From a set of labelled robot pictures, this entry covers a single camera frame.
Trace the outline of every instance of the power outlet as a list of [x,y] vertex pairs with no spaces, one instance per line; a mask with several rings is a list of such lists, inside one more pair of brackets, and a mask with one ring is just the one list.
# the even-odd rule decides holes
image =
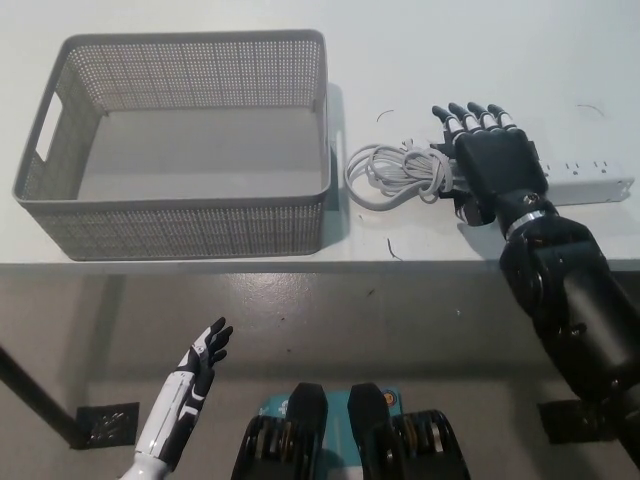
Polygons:
[[634,177],[610,160],[540,162],[549,182],[547,197],[554,205],[621,202],[629,196]]

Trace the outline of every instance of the basket rim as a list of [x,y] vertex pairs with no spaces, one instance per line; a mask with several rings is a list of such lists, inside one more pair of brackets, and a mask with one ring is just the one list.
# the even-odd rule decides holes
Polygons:
[[[64,68],[69,54],[80,46],[85,45],[126,45],[126,44],[157,44],[157,43],[198,43],[199,41],[256,41],[265,42],[277,40],[313,40],[322,47],[322,65],[320,81],[328,85],[326,68],[325,38],[314,29],[289,30],[247,30],[222,32],[178,32],[178,33],[106,33],[106,34],[78,34],[68,37],[62,44],[49,79],[42,94],[35,119],[27,137],[18,171],[12,188],[12,196],[27,211],[38,213],[86,213],[113,210],[167,210],[167,209],[202,209],[202,208],[257,208],[315,205],[323,202],[332,186],[332,149],[327,136],[327,179],[318,192],[307,195],[289,197],[244,197],[244,198],[188,198],[188,199],[140,199],[140,200],[33,200],[23,199],[18,194],[24,187],[29,172],[29,166],[36,153],[36,145],[48,113],[49,104],[55,93],[58,78]],[[325,95],[325,131],[328,132],[328,96]]]

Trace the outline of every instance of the coiled cable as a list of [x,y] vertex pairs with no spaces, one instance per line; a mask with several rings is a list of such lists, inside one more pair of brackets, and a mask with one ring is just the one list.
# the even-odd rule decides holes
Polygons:
[[[416,195],[426,203],[433,203],[440,192],[450,192],[463,181],[462,176],[454,174],[455,162],[439,150],[415,147],[410,139],[403,145],[404,149],[366,145],[351,156],[344,169],[344,180],[356,203],[377,212],[391,210]],[[356,192],[353,182],[363,173],[369,185],[389,200],[372,202]]]

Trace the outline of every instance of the basket handle hole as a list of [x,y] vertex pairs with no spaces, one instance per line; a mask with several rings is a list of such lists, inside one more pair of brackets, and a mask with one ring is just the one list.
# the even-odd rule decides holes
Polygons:
[[40,136],[38,137],[38,144],[36,145],[36,152],[43,162],[47,161],[49,157],[49,150],[51,149],[51,143],[56,133],[56,127],[58,126],[58,120],[62,113],[62,102],[57,93],[54,92],[51,97],[51,103],[49,103],[49,109],[47,110],[47,116],[42,124],[40,130]]

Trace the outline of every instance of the gray floor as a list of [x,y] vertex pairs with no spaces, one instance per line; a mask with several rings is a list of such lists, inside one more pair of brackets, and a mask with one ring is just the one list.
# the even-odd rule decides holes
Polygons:
[[[638,278],[622,277],[640,299]],[[536,403],[571,398],[494,273],[0,278],[0,341],[69,411],[139,401],[212,320],[236,333],[174,478],[229,478],[248,420],[300,380],[374,380],[439,408],[474,479],[638,478],[617,443],[550,446]],[[1,479],[113,479],[132,448],[69,450],[0,386]]]

